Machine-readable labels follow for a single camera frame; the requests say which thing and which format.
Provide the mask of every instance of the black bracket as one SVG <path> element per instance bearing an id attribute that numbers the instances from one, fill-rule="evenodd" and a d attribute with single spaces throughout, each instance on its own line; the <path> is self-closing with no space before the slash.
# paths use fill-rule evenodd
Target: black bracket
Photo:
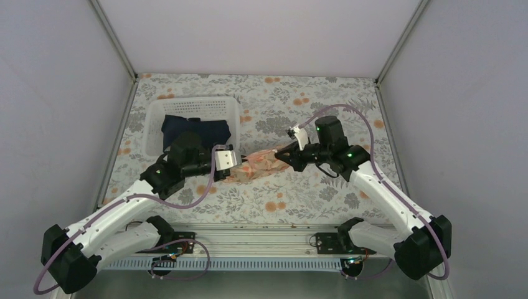
<path id="1" fill-rule="evenodd" d="M 451 222 L 440 215 L 429 222 L 438 236 L 447 257 L 451 256 Z M 400 270 L 411 279 L 418 280 L 443 262 L 440 250 L 429 230 L 413 228 L 413 234 L 403 242 L 394 244 L 394 260 Z"/>
<path id="2" fill-rule="evenodd" d="M 201 145 L 201 138 L 191 131 L 183 132 L 171 144 L 171 149 L 158 157 L 139 179 L 149 183 L 160 199 L 165 200 L 185 185 L 185 178 L 210 173 L 211 149 Z M 229 169 L 214 172 L 214 181 L 221 181 L 231 175 Z"/>
<path id="3" fill-rule="evenodd" d="M 275 157 L 292 166 L 294 171 L 303 171 L 308 164 L 327 163 L 337 175 L 350 181 L 351 173 L 368 162 L 370 154 L 359 145 L 348 144 L 337 117 L 323 116 L 315 121 L 315 125 L 319 143 L 308 143 L 301 151 L 294 142 L 277 151 Z"/>
<path id="4" fill-rule="evenodd" d="M 355 263 L 353 260 L 341 259 L 341 270 L 350 277 L 356 277 L 363 271 L 363 263 Z"/>
<path id="5" fill-rule="evenodd" d="M 195 232 L 174 232 L 172 233 L 172 240 L 179 240 L 179 239 L 192 239 L 194 240 L 196 238 L 196 233 Z M 172 254 L 174 252 L 178 252 L 180 250 L 183 250 L 183 247 L 184 247 L 184 243 L 181 242 L 181 243 L 175 243 L 175 244 L 172 244 L 172 245 L 169 245 L 167 247 L 165 247 L 164 249 L 159 249 L 159 250 L 152 250 L 152 251 L 149 251 L 149 253 L 153 253 L 153 254 Z M 192 254 L 194 252 L 194 243 L 190 244 L 190 243 L 187 243 L 187 249 L 185 250 L 185 252 L 183 252 L 184 254 Z"/>
<path id="6" fill-rule="evenodd" d="M 366 254 L 364 248 L 354 247 L 345 248 L 339 241 L 339 235 L 336 232 L 318 232 L 315 234 L 317 254 Z M 368 249 L 369 255 L 376 254 L 376 251 Z"/>
<path id="7" fill-rule="evenodd" d="M 62 244 L 68 241 L 67 231 L 57 224 L 44 232 L 40 262 L 45 265 Z M 48 272 L 62 288 L 64 293 L 71 294 L 85 287 L 97 274 L 98 255 L 88 258 L 82 253 L 82 244 L 68 244 L 51 264 Z"/>

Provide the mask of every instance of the crumpled cloth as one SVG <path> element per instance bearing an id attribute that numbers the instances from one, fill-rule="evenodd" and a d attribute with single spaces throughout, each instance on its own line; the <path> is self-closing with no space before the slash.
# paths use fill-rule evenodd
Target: crumpled cloth
<path id="1" fill-rule="evenodd" d="M 225 120 L 202 121 L 197 117 L 184 118 L 176 115 L 165 115 L 161 131 L 163 132 L 163 151 L 180 135 L 188 131 L 200 136 L 205 149 L 211 149 L 214 145 L 224 145 L 231 137 Z"/>
<path id="2" fill-rule="evenodd" d="M 275 158 L 275 153 L 284 146 L 276 146 L 272 149 L 264 149 L 246 156 L 239 167 L 231 169 L 231 175 L 223 182 L 225 183 L 246 183 L 254 179 L 264 178 L 272 174 L 284 171 L 288 164 Z"/>

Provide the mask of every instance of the cable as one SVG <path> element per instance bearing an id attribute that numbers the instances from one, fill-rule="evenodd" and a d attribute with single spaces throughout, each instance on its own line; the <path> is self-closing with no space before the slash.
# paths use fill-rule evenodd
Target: cable
<path id="1" fill-rule="evenodd" d="M 59 284 L 56 284 L 53 287 L 50 287 L 50 288 L 48 288 L 48 289 L 46 289 L 44 291 L 39 290 L 39 286 L 40 286 L 40 283 L 42 281 L 42 278 L 44 277 L 44 275 L 48 271 L 48 269 L 51 266 L 51 264 L 59 256 L 59 254 L 61 254 L 64 251 L 64 249 L 68 245 L 70 245 L 70 243 L 72 243 L 73 240 L 75 240 L 75 238 L 77 238 L 81 234 L 84 234 L 84 232 L 86 232 L 86 229 L 89 228 L 90 226 L 92 226 L 92 224 L 95 221 L 97 221 L 99 218 L 101 218 L 103 215 L 105 215 L 108 211 L 112 210 L 114 207 L 119 206 L 120 204 L 122 204 L 124 202 L 125 202 L 124 199 L 119 199 L 117 201 L 111 202 L 106 209 L 102 210 L 99 214 L 95 214 L 92 219 L 90 219 L 88 222 L 86 222 L 86 224 L 83 225 L 81 229 L 76 231 L 68 240 L 66 240 L 66 242 L 64 242 L 59 247 L 59 249 L 57 249 L 57 251 L 55 251 L 55 253 L 50 257 L 50 259 L 44 265 L 44 268 L 42 268 L 42 270 L 40 271 L 39 276 L 37 276 L 37 280 L 35 281 L 35 284 L 33 285 L 33 293 L 35 293 L 35 295 L 44 295 L 44 294 L 49 293 L 52 290 L 55 290 L 56 288 L 59 287 Z"/>
<path id="2" fill-rule="evenodd" d="M 327 106 L 327 107 L 324 107 L 323 109 L 319 110 L 318 112 L 316 112 L 311 118 L 309 118 L 307 121 L 305 121 L 304 123 L 300 124 L 299 125 L 299 128 L 304 128 L 306 127 L 306 125 L 308 125 L 310 122 L 312 122 L 315 118 L 317 118 L 319 115 L 323 114 L 324 112 L 326 112 L 327 110 L 330 110 L 332 108 L 337 108 L 337 107 L 342 107 L 342 108 L 345 108 L 345 109 L 348 109 L 348 110 L 352 110 L 353 112 L 355 112 L 356 114 L 359 115 L 359 117 L 361 117 L 361 119 L 365 122 L 365 125 L 367 125 L 367 128 L 369 129 L 369 134 L 370 134 L 370 163 L 372 163 L 372 169 L 374 170 L 374 173 L 376 174 L 376 176 L 378 177 L 378 179 L 380 180 L 380 182 L 392 193 L 394 194 L 394 196 L 396 196 L 396 198 L 402 203 L 404 204 L 404 206 L 409 209 L 409 211 L 411 211 L 416 217 L 418 217 L 418 219 L 420 219 L 420 221 L 423 223 L 423 225 L 425 225 L 425 227 L 427 228 L 427 230 L 429 231 L 429 233 L 431 234 L 431 236 L 433 237 L 433 240 L 435 241 L 436 243 L 436 246 L 438 246 L 438 250 L 440 251 L 440 255 L 442 256 L 442 260 L 444 262 L 444 266 L 445 266 L 445 273 L 444 275 L 442 276 L 436 276 L 434 274 L 431 274 L 431 273 L 428 273 L 427 275 L 429 275 L 429 277 L 431 278 L 434 278 L 434 279 L 437 279 L 437 280 L 446 280 L 448 277 L 449 277 L 449 272 L 450 272 L 450 267 L 449 267 L 449 262 L 448 262 L 448 259 L 447 259 L 447 255 L 446 255 L 446 252 L 444 250 L 444 247 L 442 246 L 442 243 L 440 242 L 440 239 L 438 238 L 437 234 L 435 233 L 435 231 L 433 230 L 433 228 L 431 227 L 431 225 L 429 224 L 429 222 L 427 222 L 427 220 L 425 220 L 421 215 L 420 213 L 413 207 L 411 206 L 393 187 L 391 187 L 384 179 L 383 179 L 383 176 L 381 175 L 380 171 L 377 169 L 376 167 L 376 163 L 374 161 L 374 132 L 372 131 L 372 127 L 370 126 L 370 123 L 369 121 L 367 120 L 367 118 L 356 108 L 350 106 L 350 105 L 347 105 L 347 104 L 334 104 L 334 105 L 330 105 L 330 106 Z"/>
<path id="3" fill-rule="evenodd" d="M 198 200 L 196 200 L 196 202 L 194 202 L 192 204 L 188 204 L 186 206 L 181 206 L 181 205 L 178 205 L 178 204 L 171 204 L 171 203 L 168 203 L 166 201 L 161 200 L 160 198 L 158 198 L 156 196 L 152 196 L 150 194 L 134 194 L 134 195 L 128 196 L 126 199 L 119 199 L 119 200 L 116 200 L 116 201 L 113 201 L 113 202 L 109 203 L 109 205 L 107 205 L 106 208 L 104 208 L 100 213 L 98 213 L 95 216 L 93 216 L 92 219 L 90 219 L 85 225 L 83 225 L 83 227 L 81 229 L 79 229 L 76 233 L 74 233 L 68 240 L 66 240 L 66 242 L 64 242 L 55 251 L 55 253 L 52 254 L 50 259 L 46 262 L 46 264 L 44 265 L 44 267 L 40 271 L 39 275 L 37 276 L 37 280 L 35 281 L 35 284 L 33 285 L 33 293 L 35 295 L 44 295 L 44 294 L 47 294 L 47 293 L 49 293 L 49 292 L 51 292 L 51 291 L 53 291 L 53 290 L 55 290 L 56 288 L 59 287 L 59 284 L 56 284 L 53 287 L 50 287 L 50 288 L 48 288 L 48 289 L 46 289 L 44 291 L 39 290 L 39 286 L 40 286 L 40 283 L 42 282 L 42 279 L 44 278 L 44 275 L 49 270 L 49 268 L 52 265 L 52 263 L 64 251 L 64 249 L 66 249 L 66 247 L 68 245 L 70 245 L 73 242 L 73 240 L 75 240 L 75 238 L 77 238 L 81 234 L 84 234 L 86 232 L 86 229 L 89 228 L 90 226 L 92 226 L 92 224 L 95 221 L 97 221 L 100 217 L 102 217 L 107 212 L 112 210 L 114 207 L 119 206 L 120 204 L 122 204 L 122 203 L 124 203 L 126 201 L 129 201 L 130 199 L 134 199 L 134 198 L 148 198 L 148 199 L 152 199 L 152 200 L 154 200 L 154 201 L 156 201 L 156 202 L 158 202 L 160 204 L 163 204 L 163 205 L 169 206 L 169 207 L 173 207 L 175 209 L 190 209 L 190 208 L 196 207 L 198 204 L 200 204 L 200 202 L 202 202 L 204 200 L 204 198 L 206 197 L 207 193 L 209 193 L 209 190 L 211 189 L 211 185 L 213 184 L 214 171 L 215 171 L 215 155 L 214 155 L 214 153 L 215 153 L 216 150 L 224 150 L 226 148 L 227 147 L 225 145 L 215 145 L 215 146 L 213 146 L 213 148 L 211 150 L 211 172 L 210 172 L 210 175 L 209 175 L 209 182 L 207 183 L 207 187 L 206 187 L 203 195 L 200 198 L 198 198 Z M 205 252 L 207 253 L 207 258 L 208 258 L 208 261 L 209 261 L 210 260 L 209 252 L 203 246 L 203 244 L 201 244 L 200 242 L 198 242 L 196 240 L 192 240 L 192 242 L 195 242 L 195 243 L 199 244 L 200 246 L 202 246 L 204 248 Z M 207 267 L 205 268 L 205 271 L 207 271 L 208 268 L 209 268 L 209 263 L 207 264 Z"/>
<path id="4" fill-rule="evenodd" d="M 317 243 L 315 243 L 315 245 L 312 245 L 312 238 L 313 238 L 313 237 L 315 237 L 315 235 L 312 235 L 312 236 L 310 237 L 310 239 L 308 239 L 308 244 L 310 244 L 310 246 L 312 246 L 312 247 L 317 247 Z"/>
<path id="5" fill-rule="evenodd" d="M 182 246 L 182 253 L 180 254 L 180 256 L 182 256 L 182 255 L 185 253 L 185 251 L 187 251 L 187 245 L 188 245 L 188 244 L 189 244 L 188 242 L 185 242 L 185 243 L 183 244 L 183 246 Z"/>
<path id="6" fill-rule="evenodd" d="M 363 262 L 365 262 L 366 260 L 369 259 L 369 255 L 370 254 L 369 254 L 369 250 L 368 249 L 366 249 L 366 248 L 363 248 L 363 249 L 365 249 L 365 259 L 363 260 Z"/>
<path id="7" fill-rule="evenodd" d="M 317 169 L 319 169 L 322 173 L 326 174 L 326 175 L 329 176 L 330 178 L 337 179 L 337 178 L 339 177 L 338 174 L 336 174 L 335 176 L 333 176 L 332 174 L 329 174 L 326 170 L 324 170 L 323 168 L 321 168 L 321 165 L 320 165 L 320 164 L 315 164 L 315 167 L 317 167 Z"/>
<path id="8" fill-rule="evenodd" d="M 387 264 L 387 266 L 381 271 L 379 272 L 378 274 L 375 274 L 375 275 L 372 275 L 372 276 L 367 276 L 367 277 L 352 277 L 353 280 L 370 280 L 370 279 L 375 279 L 375 278 L 379 278 L 381 277 L 383 274 L 387 273 L 389 271 L 389 269 L 392 267 L 392 265 L 394 264 L 394 261 L 392 259 L 389 259 L 389 263 Z M 346 274 L 345 272 L 343 272 L 343 270 L 340 270 L 341 272 L 341 275 L 345 276 L 345 279 L 348 279 L 350 276 L 348 276 L 348 274 Z"/>
<path id="9" fill-rule="evenodd" d="M 211 264 L 211 256 L 209 255 L 209 251 L 207 250 L 207 247 L 202 242 L 199 242 L 199 241 L 196 241 L 196 240 L 193 240 L 193 239 L 179 239 L 179 240 L 170 241 L 170 242 L 165 243 L 163 245 L 156 246 L 156 247 L 144 250 L 144 251 L 152 251 L 152 250 L 157 250 L 157 249 L 164 249 L 165 247 L 167 247 L 169 245 L 176 244 L 176 243 L 181 243 L 181 242 L 194 242 L 194 243 L 200 245 L 204 249 L 205 254 L 207 256 L 207 263 L 205 264 L 205 269 L 203 271 L 201 271 L 201 273 L 196 275 L 196 276 L 191 276 L 191 277 L 167 277 L 167 278 L 164 278 L 163 276 L 159 276 L 159 275 L 154 274 L 154 268 L 156 266 L 158 266 L 159 264 L 163 263 L 163 262 L 173 262 L 174 263 L 176 261 L 175 260 L 158 260 L 157 262 L 153 263 L 151 268 L 150 268 L 150 274 L 152 275 L 152 278 L 159 278 L 161 280 L 178 280 L 178 281 L 183 281 L 183 282 L 190 282 L 192 280 L 198 279 L 198 278 L 200 278 L 200 277 L 205 275 L 205 273 L 209 269 L 209 265 Z"/>
<path id="10" fill-rule="evenodd" d="M 132 223 L 139 223 L 139 224 L 141 224 L 141 223 L 143 223 L 143 221 L 131 221 L 131 222 L 129 222 L 129 223 L 125 226 L 125 231 L 128 229 L 128 226 L 129 226 L 130 224 L 132 224 Z"/>

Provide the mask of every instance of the white panel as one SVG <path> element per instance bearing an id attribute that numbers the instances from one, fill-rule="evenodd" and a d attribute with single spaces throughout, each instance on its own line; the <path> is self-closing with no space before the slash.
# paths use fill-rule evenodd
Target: white panel
<path id="1" fill-rule="evenodd" d="M 90 214 L 131 80 L 88 1 L 3 1 L 0 22 L 0 297 L 33 298 L 42 235 Z"/>
<path id="2" fill-rule="evenodd" d="M 432 1 L 382 83 L 411 198 L 453 223 L 456 298 L 526 298 L 528 2 Z"/>
<path id="3" fill-rule="evenodd" d="M 100 0 L 137 72 L 378 76 L 419 0 Z"/>

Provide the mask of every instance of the table surface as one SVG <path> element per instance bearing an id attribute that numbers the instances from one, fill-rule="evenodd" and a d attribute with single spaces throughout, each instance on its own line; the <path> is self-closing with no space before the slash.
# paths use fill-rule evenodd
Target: table surface
<path id="1" fill-rule="evenodd" d="M 105 203 L 113 200 L 139 178 L 155 159 L 141 153 L 146 110 L 152 101 L 166 98 L 230 96 L 240 105 L 240 151 L 254 151 L 291 143 L 285 130 L 304 122 L 322 107 L 350 103 L 369 120 L 374 130 L 375 160 L 399 186 L 392 150 L 382 114 L 369 78 L 283 77 L 256 75 L 143 74 L 121 139 Z M 358 115 L 329 110 L 343 124 L 349 144 L 369 149 L 369 132 Z M 313 125 L 306 127 L 317 140 Z M 189 204 L 205 189 L 206 176 L 187 178 L 185 187 L 167 199 Z M 372 224 L 389 220 L 358 188 L 323 175 L 315 166 L 302 173 L 291 168 L 248 184 L 213 185 L 210 194 L 193 209 L 177 210 L 159 205 L 141 215 L 145 220 L 161 215 L 170 223 L 224 224 L 340 224 L 362 217 Z"/>

